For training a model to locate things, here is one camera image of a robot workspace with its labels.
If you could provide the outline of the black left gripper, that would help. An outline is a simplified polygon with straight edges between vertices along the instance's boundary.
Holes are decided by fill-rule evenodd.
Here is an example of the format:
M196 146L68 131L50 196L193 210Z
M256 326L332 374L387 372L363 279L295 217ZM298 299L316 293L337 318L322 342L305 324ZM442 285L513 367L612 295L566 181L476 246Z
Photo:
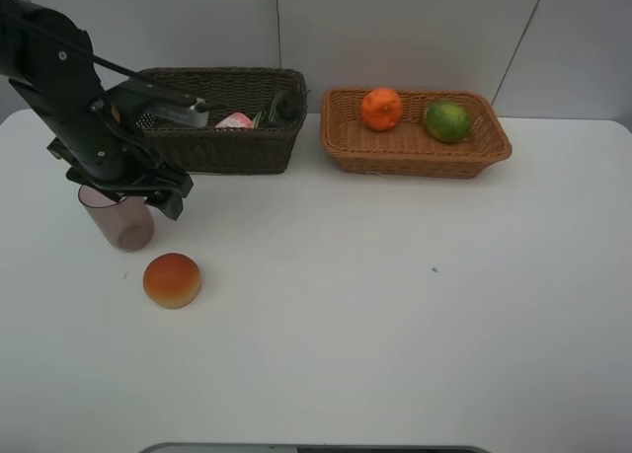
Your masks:
M179 219L192 178L166 161L142 132L68 126L55 126L52 132L48 151L70 165L69 180L96 189L113 202L145 197L146 205L172 221Z

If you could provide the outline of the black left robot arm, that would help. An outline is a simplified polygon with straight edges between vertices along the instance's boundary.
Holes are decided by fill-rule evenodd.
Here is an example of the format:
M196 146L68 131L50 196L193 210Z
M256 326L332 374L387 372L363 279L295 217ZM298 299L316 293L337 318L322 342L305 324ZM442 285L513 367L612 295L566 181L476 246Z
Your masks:
M193 94L96 56L69 18L26 0L1 0L1 73L52 130L47 149L68 164L69 181L179 218L192 178L137 122L154 105L194 109Z

